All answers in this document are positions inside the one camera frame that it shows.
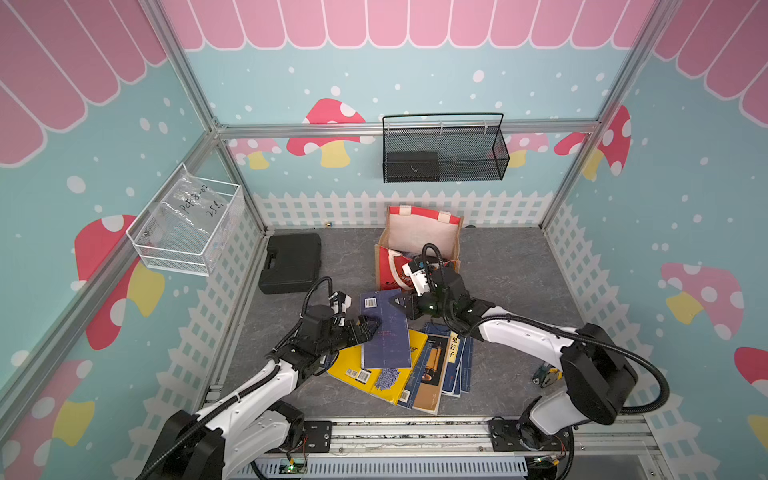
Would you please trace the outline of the dark blue barcode book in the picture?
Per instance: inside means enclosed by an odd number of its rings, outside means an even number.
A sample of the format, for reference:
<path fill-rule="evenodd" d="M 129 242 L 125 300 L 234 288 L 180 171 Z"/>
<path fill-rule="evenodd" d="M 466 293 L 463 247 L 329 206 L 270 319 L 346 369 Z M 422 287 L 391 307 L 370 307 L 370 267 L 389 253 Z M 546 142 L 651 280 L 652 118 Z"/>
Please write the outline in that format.
<path fill-rule="evenodd" d="M 408 319 L 405 312 L 389 304 L 392 291 L 374 291 L 361 297 L 361 314 L 381 320 L 381 327 L 373 339 L 362 345 L 364 369 L 405 369 L 412 366 Z"/>

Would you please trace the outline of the red canvas tote bag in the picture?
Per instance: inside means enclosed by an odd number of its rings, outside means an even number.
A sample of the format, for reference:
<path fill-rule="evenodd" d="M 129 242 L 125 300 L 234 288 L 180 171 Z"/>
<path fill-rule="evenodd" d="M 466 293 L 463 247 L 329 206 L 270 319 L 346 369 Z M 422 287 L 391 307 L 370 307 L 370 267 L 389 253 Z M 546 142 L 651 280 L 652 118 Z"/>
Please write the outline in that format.
<path fill-rule="evenodd" d="M 385 230 L 374 248 L 379 290 L 412 290 L 403 267 L 415 260 L 425 244 L 438 247 L 446 267 L 460 270 L 463 218 L 446 211 L 410 205 L 390 206 Z"/>

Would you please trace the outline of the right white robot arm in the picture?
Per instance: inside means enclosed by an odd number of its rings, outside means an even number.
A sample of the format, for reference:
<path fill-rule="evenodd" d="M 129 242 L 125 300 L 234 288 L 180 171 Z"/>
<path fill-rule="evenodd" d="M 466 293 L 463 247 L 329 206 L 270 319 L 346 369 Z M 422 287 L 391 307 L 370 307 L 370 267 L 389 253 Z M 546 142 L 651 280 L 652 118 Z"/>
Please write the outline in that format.
<path fill-rule="evenodd" d="M 611 425 L 620 415 L 664 406 L 671 394 L 661 370 L 617 346 L 600 326 L 560 327 L 512 313 L 474 298 L 436 245 L 427 243 L 408 260 L 404 311 L 410 320 L 441 319 L 457 335 L 503 345 L 541 360 L 549 380 L 543 395 L 518 417 L 513 430 L 521 446 L 541 451 L 559 434 L 587 423 Z"/>

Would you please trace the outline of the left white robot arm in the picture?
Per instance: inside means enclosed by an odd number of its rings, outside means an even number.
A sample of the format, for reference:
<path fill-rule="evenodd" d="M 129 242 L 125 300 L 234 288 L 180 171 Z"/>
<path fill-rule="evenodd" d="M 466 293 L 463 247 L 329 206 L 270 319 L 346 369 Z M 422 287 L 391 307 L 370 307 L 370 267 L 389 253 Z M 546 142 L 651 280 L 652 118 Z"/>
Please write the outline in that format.
<path fill-rule="evenodd" d="M 291 453 L 304 444 L 304 415 L 285 397 L 325 373 L 341 351 L 370 341 L 381 322 L 347 316 L 351 299 L 325 276 L 320 304 L 305 299 L 297 323 L 266 357 L 261 371 L 195 413 L 179 410 L 163 425 L 139 473 L 141 479 L 228 479 L 262 454 Z"/>

